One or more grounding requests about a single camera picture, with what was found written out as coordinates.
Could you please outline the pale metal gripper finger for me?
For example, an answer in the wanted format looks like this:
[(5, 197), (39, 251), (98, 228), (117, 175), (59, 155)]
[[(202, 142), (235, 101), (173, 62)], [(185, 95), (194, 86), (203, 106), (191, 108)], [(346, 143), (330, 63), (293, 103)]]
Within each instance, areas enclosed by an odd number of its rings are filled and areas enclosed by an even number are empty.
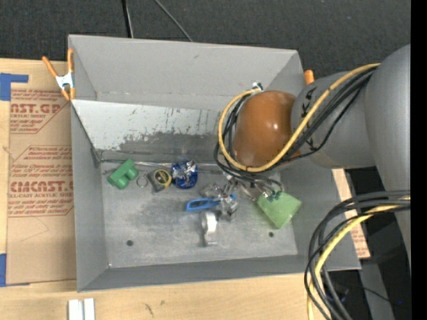
[(220, 218), (231, 221), (238, 210), (238, 202), (233, 197), (220, 199)]
[(210, 199), (228, 198), (229, 193), (226, 192), (224, 187), (220, 187), (216, 183), (209, 184), (200, 190), (200, 195)]

